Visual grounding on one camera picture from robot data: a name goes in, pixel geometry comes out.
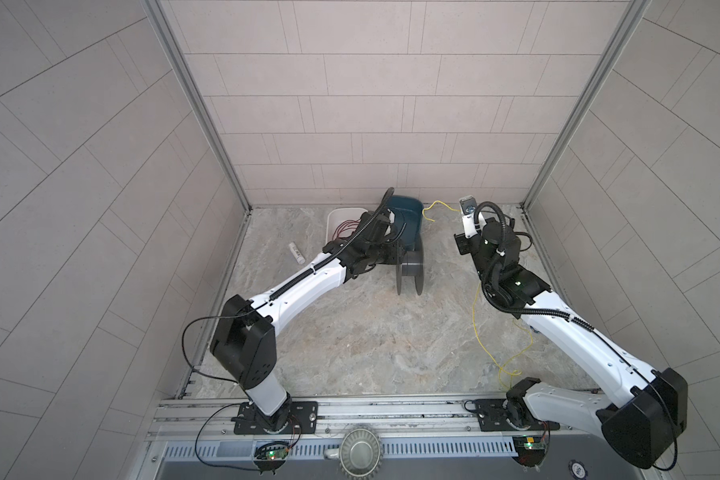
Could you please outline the grey perforated cable spool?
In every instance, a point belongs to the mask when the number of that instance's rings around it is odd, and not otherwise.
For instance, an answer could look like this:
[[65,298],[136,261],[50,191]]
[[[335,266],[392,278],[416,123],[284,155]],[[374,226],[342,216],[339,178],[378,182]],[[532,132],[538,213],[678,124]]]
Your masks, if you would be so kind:
[[395,272],[398,295],[402,293],[402,284],[405,277],[414,279],[416,293],[421,295],[424,289],[424,252],[422,250],[404,251],[398,256]]

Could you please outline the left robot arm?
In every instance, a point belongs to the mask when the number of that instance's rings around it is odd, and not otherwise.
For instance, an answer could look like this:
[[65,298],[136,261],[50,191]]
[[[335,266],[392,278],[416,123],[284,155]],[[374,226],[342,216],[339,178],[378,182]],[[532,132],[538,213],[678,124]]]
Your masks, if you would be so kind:
[[687,426],[687,381],[628,353],[523,267],[523,235],[498,205],[471,196],[459,205],[464,231],[454,239],[460,254],[471,257],[486,301],[546,336],[599,388],[584,393],[526,377],[506,392],[509,424],[522,430],[557,422],[596,435],[640,469],[654,468],[666,450],[676,451]]

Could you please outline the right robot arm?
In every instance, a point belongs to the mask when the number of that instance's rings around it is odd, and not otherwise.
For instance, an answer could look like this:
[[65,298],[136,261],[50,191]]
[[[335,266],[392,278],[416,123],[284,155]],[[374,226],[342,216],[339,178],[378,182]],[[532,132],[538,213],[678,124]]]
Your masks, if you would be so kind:
[[291,416],[292,397],[273,373],[277,336],[325,293],[378,264],[398,263],[407,226],[395,224],[388,208],[393,194],[388,188],[378,207],[361,215],[349,237],[328,242],[299,272],[249,299],[230,297],[213,318],[217,324],[209,351],[253,404],[254,421],[265,431],[282,431]]

